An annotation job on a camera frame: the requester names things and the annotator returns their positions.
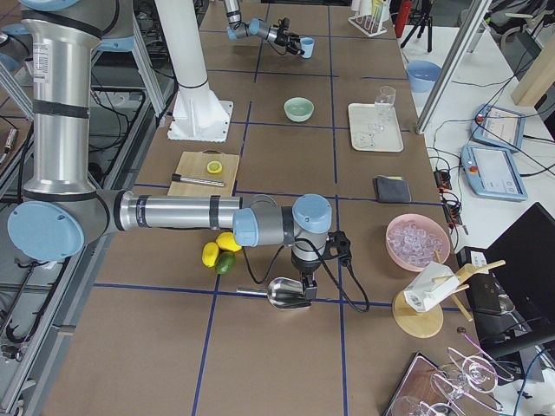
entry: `tripod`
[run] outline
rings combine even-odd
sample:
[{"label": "tripod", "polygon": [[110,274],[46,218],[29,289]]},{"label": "tripod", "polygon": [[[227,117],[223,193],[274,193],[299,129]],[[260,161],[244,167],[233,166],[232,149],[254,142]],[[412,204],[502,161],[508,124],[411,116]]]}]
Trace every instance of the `tripod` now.
[{"label": "tripod", "polygon": [[430,11],[432,11],[433,5],[434,0],[422,0],[422,12],[415,12],[415,15],[420,15],[420,20],[412,28],[405,40],[402,41],[401,48],[404,48],[405,45],[407,45],[407,42],[419,28],[420,30],[418,31],[418,35],[416,37],[420,39],[424,33],[424,29],[428,26],[428,52],[432,51],[432,17],[430,16]]}]

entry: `cutting board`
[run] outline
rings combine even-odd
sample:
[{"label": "cutting board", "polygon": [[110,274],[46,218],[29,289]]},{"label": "cutting board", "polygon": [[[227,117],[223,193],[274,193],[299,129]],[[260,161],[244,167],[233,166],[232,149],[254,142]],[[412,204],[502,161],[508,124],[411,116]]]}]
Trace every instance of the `cutting board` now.
[{"label": "cutting board", "polygon": [[[222,164],[223,170],[221,173],[208,173],[206,166],[212,160],[217,160]],[[238,166],[239,156],[237,154],[183,152],[175,173],[192,178],[219,180],[224,182],[225,186],[218,187],[172,182],[167,194],[174,197],[209,197],[211,195],[230,197],[233,192]]]}]

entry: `blue cable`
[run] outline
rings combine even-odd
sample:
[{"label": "blue cable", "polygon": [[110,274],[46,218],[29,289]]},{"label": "blue cable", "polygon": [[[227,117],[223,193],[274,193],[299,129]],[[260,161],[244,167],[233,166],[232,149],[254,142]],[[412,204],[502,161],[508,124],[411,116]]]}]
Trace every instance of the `blue cable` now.
[{"label": "blue cable", "polygon": [[530,363],[530,365],[528,366],[527,370],[526,370],[526,374],[524,376],[524,380],[522,381],[522,387],[519,390],[519,396],[517,397],[517,402],[514,405],[514,413],[513,416],[517,416],[517,411],[519,410],[519,403],[520,403],[520,398],[522,397],[522,393],[524,392],[524,387],[526,386],[526,382],[528,381],[528,376],[530,375],[530,372],[532,370],[532,367],[534,366],[534,364],[536,363],[536,361],[539,359],[539,357],[541,357],[543,354],[545,354],[547,351],[549,351],[551,348],[546,348],[546,349],[542,349],[540,352],[538,352],[536,354],[536,356],[534,357],[534,359],[532,360],[532,362]]}]

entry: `metal ladle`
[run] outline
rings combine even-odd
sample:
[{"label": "metal ladle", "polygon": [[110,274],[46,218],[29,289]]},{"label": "metal ladle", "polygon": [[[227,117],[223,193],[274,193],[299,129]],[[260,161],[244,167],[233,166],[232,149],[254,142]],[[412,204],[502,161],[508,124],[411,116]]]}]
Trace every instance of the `metal ladle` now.
[{"label": "metal ladle", "polygon": [[271,306],[278,309],[308,308],[310,301],[304,298],[303,284],[287,277],[276,277],[268,289],[237,288],[241,295],[266,296]]}]

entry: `folded cloth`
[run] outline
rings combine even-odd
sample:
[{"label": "folded cloth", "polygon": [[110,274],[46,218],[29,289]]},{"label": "folded cloth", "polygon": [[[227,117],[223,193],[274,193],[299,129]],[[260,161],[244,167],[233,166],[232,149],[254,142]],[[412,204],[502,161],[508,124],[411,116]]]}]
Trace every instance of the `folded cloth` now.
[{"label": "folded cloth", "polygon": [[403,178],[380,175],[374,178],[374,187],[378,202],[406,204],[412,200],[408,183]]}]

